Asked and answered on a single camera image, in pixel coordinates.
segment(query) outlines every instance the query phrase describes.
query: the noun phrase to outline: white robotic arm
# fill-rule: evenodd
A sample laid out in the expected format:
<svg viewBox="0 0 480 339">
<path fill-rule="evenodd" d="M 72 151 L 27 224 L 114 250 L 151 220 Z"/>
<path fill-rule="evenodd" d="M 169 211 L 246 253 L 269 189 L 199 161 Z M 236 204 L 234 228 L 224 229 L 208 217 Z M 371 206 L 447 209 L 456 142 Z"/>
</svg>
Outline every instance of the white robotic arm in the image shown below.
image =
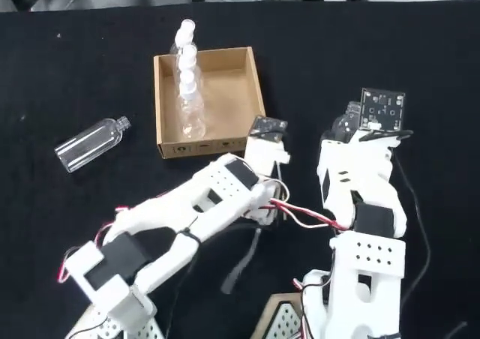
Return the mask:
<svg viewBox="0 0 480 339">
<path fill-rule="evenodd" d="M 252 166 L 271 168 L 271 174 L 275 161 L 287 163 L 290 157 L 281 140 L 263 136 L 248 138 L 247 153 L 248 162 L 225 154 L 170 192 L 120 211 L 102 248 L 90 241 L 66 260 L 70 276 L 109 318 L 102 338 L 115 338 L 122 330 L 135 338 L 154 320 L 157 309 L 148 294 L 188 264 L 201 242 L 243 216 L 262 225 L 273 221 L 273 211 L 257 209 L 269 203 L 279 184 Z M 169 251 L 151 262 L 132 235 L 161 227 L 177 236 Z"/>
<path fill-rule="evenodd" d="M 321 141 L 317 174 L 323 208 L 350 228 L 330 241 L 331 272 L 304 276 L 304 338 L 400 337 L 407 217 L 389 183 L 401 130 L 404 93 L 364 89 Z M 328 304 L 323 287 L 329 285 Z"/>
</svg>

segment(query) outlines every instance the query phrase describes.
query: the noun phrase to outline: circuit board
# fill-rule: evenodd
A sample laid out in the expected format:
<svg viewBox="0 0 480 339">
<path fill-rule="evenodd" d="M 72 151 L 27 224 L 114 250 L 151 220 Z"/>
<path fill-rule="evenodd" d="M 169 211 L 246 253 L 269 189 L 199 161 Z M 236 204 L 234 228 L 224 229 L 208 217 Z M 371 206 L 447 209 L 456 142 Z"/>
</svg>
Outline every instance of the circuit board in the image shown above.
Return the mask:
<svg viewBox="0 0 480 339">
<path fill-rule="evenodd" d="M 248 135 L 279 143 L 287 133 L 287 125 L 284 120 L 258 115 Z"/>
<path fill-rule="evenodd" d="M 404 119 L 405 93 L 363 88 L 360 103 L 361 130 L 399 131 Z"/>
</svg>

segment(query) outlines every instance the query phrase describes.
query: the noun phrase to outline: open cardboard box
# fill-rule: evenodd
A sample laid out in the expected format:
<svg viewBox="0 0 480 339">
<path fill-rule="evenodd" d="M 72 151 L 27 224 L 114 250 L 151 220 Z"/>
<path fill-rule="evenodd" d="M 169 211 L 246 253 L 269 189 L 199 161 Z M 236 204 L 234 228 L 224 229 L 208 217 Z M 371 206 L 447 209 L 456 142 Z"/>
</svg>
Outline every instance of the open cardboard box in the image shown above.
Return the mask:
<svg viewBox="0 0 480 339">
<path fill-rule="evenodd" d="M 197 64 L 203 74 L 206 134 L 188 141 L 176 111 L 173 56 L 154 57 L 157 144 L 162 158 L 245 150 L 254 119 L 265 115 L 251 47 L 199 51 Z"/>
</svg>

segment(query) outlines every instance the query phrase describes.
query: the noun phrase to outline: black table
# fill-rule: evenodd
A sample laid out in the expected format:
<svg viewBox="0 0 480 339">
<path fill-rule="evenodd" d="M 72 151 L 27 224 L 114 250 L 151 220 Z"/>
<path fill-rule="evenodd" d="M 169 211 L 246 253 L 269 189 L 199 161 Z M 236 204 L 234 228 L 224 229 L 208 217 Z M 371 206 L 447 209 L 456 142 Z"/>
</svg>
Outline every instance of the black table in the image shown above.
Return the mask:
<svg viewBox="0 0 480 339">
<path fill-rule="evenodd" d="M 417 190 L 433 259 L 406 307 L 403 337 L 474 338 L 480 299 L 477 145 L 480 2 L 426 4 L 197 4 L 0 16 L 1 315 L 3 338 L 61 338 L 87 305 L 55 282 L 65 249 L 132 206 L 189 179 L 212 157 L 162 160 L 155 146 L 152 57 L 180 20 L 197 22 L 200 49 L 252 46 L 267 113 L 289 122 L 284 168 L 292 202 L 320 209 L 320 134 L 362 87 L 405 91 L 399 156 Z M 102 118 L 132 122 L 122 143 L 67 174 L 53 148 Z M 411 196 L 408 286 L 425 261 Z M 149 233 L 165 250 L 171 235 Z M 234 293 L 219 288 L 252 232 L 205 247 L 181 292 L 172 338 L 248 338 L 272 293 L 329 267 L 331 233 L 285 223 L 262 236 Z M 154 294 L 164 328 L 179 278 Z"/>
</svg>

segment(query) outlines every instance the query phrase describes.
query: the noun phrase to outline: bottle cap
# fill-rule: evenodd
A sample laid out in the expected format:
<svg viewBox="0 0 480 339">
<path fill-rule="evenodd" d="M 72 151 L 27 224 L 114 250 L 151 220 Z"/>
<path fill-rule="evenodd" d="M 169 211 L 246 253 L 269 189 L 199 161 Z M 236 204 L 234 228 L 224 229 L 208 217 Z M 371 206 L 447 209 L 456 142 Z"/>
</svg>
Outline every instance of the bottle cap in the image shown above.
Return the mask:
<svg viewBox="0 0 480 339">
<path fill-rule="evenodd" d="M 191 95 L 197 91 L 195 74 L 192 70 L 184 70 L 180 73 L 180 95 Z"/>
<path fill-rule="evenodd" d="M 188 44 L 192 44 L 193 40 L 194 40 L 193 32 L 183 30 L 182 28 L 180 28 L 177 31 L 177 34 L 175 36 L 175 45 L 177 48 L 183 48 Z"/>
<path fill-rule="evenodd" d="M 197 65 L 197 48 L 193 45 L 184 46 L 181 51 L 180 59 L 178 60 L 178 69 L 186 71 L 194 69 Z"/>
<path fill-rule="evenodd" d="M 191 19 L 185 19 L 181 22 L 180 29 L 193 34 L 195 30 L 195 22 Z"/>
<path fill-rule="evenodd" d="M 126 116 L 122 116 L 117 119 L 117 130 L 126 131 L 130 127 L 130 121 Z"/>
</svg>

